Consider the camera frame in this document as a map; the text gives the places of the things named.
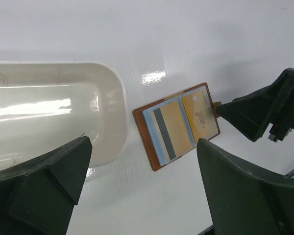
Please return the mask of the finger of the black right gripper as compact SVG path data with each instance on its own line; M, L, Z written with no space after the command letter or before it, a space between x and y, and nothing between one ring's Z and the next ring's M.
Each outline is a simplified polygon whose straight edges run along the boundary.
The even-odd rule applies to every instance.
M269 124L277 117L294 86L294 69L285 69L269 86L231 102L218 105L215 114L227 120L249 140L261 138Z

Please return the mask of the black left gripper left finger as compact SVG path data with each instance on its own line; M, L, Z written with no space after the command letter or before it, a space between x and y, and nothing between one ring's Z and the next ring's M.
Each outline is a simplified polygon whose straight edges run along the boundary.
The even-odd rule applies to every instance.
M0 171L0 235L64 235L85 182L92 144L79 137Z

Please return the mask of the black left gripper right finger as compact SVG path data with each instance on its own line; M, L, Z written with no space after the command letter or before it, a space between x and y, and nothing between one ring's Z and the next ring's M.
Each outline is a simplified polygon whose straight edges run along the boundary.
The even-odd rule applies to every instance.
M197 158L217 235L294 235L294 178L199 139Z

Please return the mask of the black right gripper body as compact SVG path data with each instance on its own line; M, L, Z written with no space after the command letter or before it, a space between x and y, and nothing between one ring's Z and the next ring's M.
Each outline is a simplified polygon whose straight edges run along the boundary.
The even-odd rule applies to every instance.
M288 97L282 109L277 112L269 131L269 140L273 142L282 141L294 129L294 86L286 94Z

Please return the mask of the brown leather card holder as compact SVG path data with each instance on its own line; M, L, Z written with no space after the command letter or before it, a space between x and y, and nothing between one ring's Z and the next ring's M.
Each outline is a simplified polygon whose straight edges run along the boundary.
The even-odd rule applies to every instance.
M151 169L158 171L211 140L221 131L207 83L201 83L133 110Z

